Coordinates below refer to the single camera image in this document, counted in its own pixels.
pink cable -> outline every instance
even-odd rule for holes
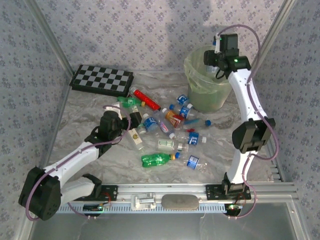
[[[119,140],[121,140],[129,131],[130,129],[130,126],[131,126],[131,118],[130,118],[130,115],[127,113],[127,111],[125,111],[122,107],[117,107],[117,106],[114,106],[114,105],[105,105],[103,106],[103,108],[105,107],[111,107],[111,108],[116,108],[116,109],[119,109],[121,112],[123,112],[125,114],[125,116],[127,117],[128,119],[128,127],[127,129],[125,130],[125,132],[119,137],[119,138],[116,138],[112,141],[106,141],[106,142],[100,142],[100,143],[96,143],[96,144],[92,144],[92,145],[89,145],[89,146],[86,146],[84,148],[82,148],[80,151],[77,151],[75,152],[74,154],[72,154],[71,156],[69,156],[66,160],[64,160],[63,162],[61,162],[60,164],[58,164],[56,166],[56,168],[52,168],[51,170],[49,170],[48,172],[46,172],[45,174],[43,174],[39,180],[34,184],[33,188],[31,189],[30,191],[30,194],[28,196],[28,199],[26,201],[26,204],[25,204],[25,215],[26,217],[30,220],[30,221],[38,221],[39,220],[39,217],[36,217],[36,218],[33,218],[32,216],[30,216],[30,213],[29,213],[29,208],[30,208],[30,202],[31,202],[31,199],[33,197],[33,195],[35,194],[35,191],[37,189],[37,187],[40,185],[41,181],[43,179],[45,179],[49,174],[51,174],[52,172],[54,172],[56,169],[59,169],[61,168],[64,164],[66,164],[67,162],[69,162],[71,159],[73,159],[75,156],[77,156],[80,152],[82,151],[85,151],[87,149],[90,149],[90,148],[93,148],[93,147],[96,147],[96,146],[101,146],[101,145],[106,145],[106,144],[114,144],[114,143],[117,143]]]
[[[231,28],[236,28],[236,27],[249,29],[249,30],[254,34],[254,36],[255,36],[255,38],[256,38],[256,40],[257,40],[257,43],[258,43],[257,59],[256,59],[256,65],[255,65],[255,66],[258,66],[258,65],[259,65],[259,61],[260,61],[261,44],[260,44],[259,36],[258,36],[258,34],[256,33],[255,30],[253,30],[251,27],[249,27],[249,26],[247,26],[247,25],[244,25],[244,24],[235,24],[235,25],[228,26],[228,27],[226,27],[225,29],[223,29],[222,31],[220,31],[220,32],[218,33],[218,36],[219,36],[221,33],[223,33],[224,31],[226,31],[226,30],[228,30],[228,29],[231,29]],[[246,181],[246,179],[245,179],[245,172],[246,172],[246,168],[247,168],[247,166],[248,166],[248,164],[249,164],[250,157],[251,157],[251,156],[255,156],[255,157],[257,157],[257,158],[259,158],[259,159],[261,159],[261,160],[271,161],[271,160],[275,159],[275,158],[277,157],[278,153],[279,153],[279,141],[278,141],[277,134],[276,134],[276,132],[273,130],[273,128],[270,126],[270,124],[267,122],[267,120],[266,120],[266,119],[261,115],[261,113],[258,111],[258,108],[257,108],[257,106],[256,106],[256,104],[255,104],[255,102],[254,102],[254,99],[253,99],[253,97],[252,97],[252,93],[251,93],[251,90],[250,90],[250,81],[251,81],[252,78],[256,75],[257,71],[258,71],[258,68],[257,68],[257,67],[255,67],[255,68],[253,69],[253,71],[251,71],[251,73],[250,73],[250,75],[249,75],[249,77],[248,77],[248,80],[247,80],[246,89],[247,89],[247,91],[248,91],[248,96],[249,96],[250,102],[251,102],[251,104],[252,104],[252,106],[253,106],[253,109],[254,109],[255,113],[259,116],[259,118],[261,118],[261,120],[264,122],[264,124],[267,126],[267,128],[270,130],[270,132],[271,132],[271,134],[272,134],[272,136],[273,136],[273,139],[274,139],[274,142],[275,142],[275,152],[274,152],[274,155],[273,155],[272,157],[269,157],[269,158],[265,158],[265,157],[259,156],[259,155],[257,155],[257,154],[254,154],[254,153],[251,153],[251,154],[248,155],[248,157],[247,157],[247,159],[246,159],[246,161],[245,161],[245,163],[244,163],[243,169],[242,169],[242,180],[243,180],[243,183],[244,183],[248,188],[250,188],[250,189],[253,190],[253,193],[254,193],[253,205],[252,205],[252,207],[250,208],[250,210],[249,210],[247,213],[245,213],[245,214],[243,214],[243,215],[241,215],[241,216],[232,216],[232,217],[229,216],[230,218],[233,218],[233,219],[240,219],[240,218],[244,218],[244,217],[248,216],[248,215],[254,210],[254,208],[255,208],[255,206],[256,206],[256,203],[257,203],[257,200],[258,200],[258,198],[257,198],[257,193],[256,193],[256,189],[255,189],[252,185],[250,185],[250,184]]]

green plastic bottle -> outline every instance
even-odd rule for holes
[[[174,154],[155,153],[151,155],[144,155],[141,157],[142,167],[148,168],[153,166],[160,166],[166,164],[170,160],[175,160]]]
[[[123,97],[123,96],[118,96],[117,97],[117,101],[122,103],[122,106],[124,108],[129,108],[132,107],[134,105],[139,105],[144,107],[145,106],[145,102],[144,101],[140,101],[137,98],[134,97]]]

white bracket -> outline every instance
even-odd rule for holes
[[[135,194],[131,196],[132,210],[155,209],[156,206],[155,193]]]

glass panel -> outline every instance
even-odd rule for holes
[[[237,220],[219,213],[104,214],[101,218],[56,214],[48,221],[36,222],[29,240],[297,239],[285,203],[258,204],[250,215]]]

blue bottle cap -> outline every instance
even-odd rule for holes
[[[211,121],[210,120],[205,120],[205,125],[207,126],[207,127],[209,127],[210,125],[211,125]]]

